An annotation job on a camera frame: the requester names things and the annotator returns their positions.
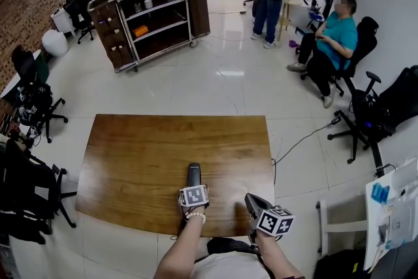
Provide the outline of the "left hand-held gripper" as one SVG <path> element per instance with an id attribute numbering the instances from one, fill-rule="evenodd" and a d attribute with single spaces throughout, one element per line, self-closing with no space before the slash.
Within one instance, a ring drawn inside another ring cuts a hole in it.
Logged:
<path id="1" fill-rule="evenodd" d="M 206 185 L 190 186 L 180 189 L 178 202 L 183 207 L 208 206 L 210 200 Z"/>

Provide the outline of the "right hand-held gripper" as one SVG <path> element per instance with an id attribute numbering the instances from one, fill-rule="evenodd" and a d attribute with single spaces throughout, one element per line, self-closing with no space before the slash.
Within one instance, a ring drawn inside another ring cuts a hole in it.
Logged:
<path id="1" fill-rule="evenodd" d="M 249 236 L 253 238 L 257 231 L 271 237 L 281 237 L 290 231 L 295 216 L 286 208 L 273 206 L 261 197 L 247 193 L 245 198 L 249 213 Z"/>

